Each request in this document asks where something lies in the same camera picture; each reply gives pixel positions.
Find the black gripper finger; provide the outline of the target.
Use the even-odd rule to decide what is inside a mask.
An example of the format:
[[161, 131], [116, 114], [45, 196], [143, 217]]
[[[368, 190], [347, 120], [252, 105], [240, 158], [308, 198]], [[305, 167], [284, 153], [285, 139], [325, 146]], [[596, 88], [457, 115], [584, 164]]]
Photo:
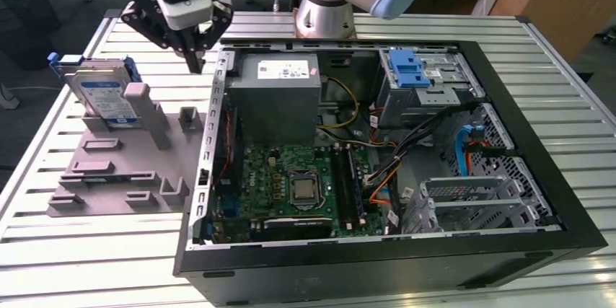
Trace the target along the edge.
[[231, 26], [233, 19], [233, 9], [229, 3], [215, 1], [213, 14], [211, 20], [197, 26], [196, 29], [196, 67], [193, 73], [203, 72], [204, 60], [203, 56], [213, 45], [219, 42], [223, 34]]
[[159, 48], [172, 49], [176, 55], [184, 58], [188, 71], [192, 74], [197, 73], [197, 47], [191, 30], [171, 29], [160, 9], [136, 1], [128, 3], [120, 17]]

